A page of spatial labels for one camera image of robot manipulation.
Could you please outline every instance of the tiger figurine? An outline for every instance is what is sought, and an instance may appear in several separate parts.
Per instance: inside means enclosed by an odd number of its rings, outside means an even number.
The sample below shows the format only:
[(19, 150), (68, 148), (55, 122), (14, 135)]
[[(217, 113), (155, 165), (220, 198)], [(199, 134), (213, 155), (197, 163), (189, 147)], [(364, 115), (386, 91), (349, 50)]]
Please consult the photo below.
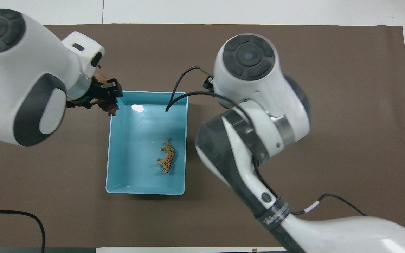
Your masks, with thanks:
[(175, 150), (174, 147), (170, 145), (170, 139), (167, 140), (166, 143), (164, 143), (165, 147), (161, 148), (161, 151), (167, 152), (165, 155), (165, 158), (162, 160), (158, 158), (157, 160), (159, 161), (156, 163), (156, 165), (163, 165), (163, 170), (162, 173), (168, 173), (170, 171), (170, 167), (172, 166), (173, 158), (175, 155)]

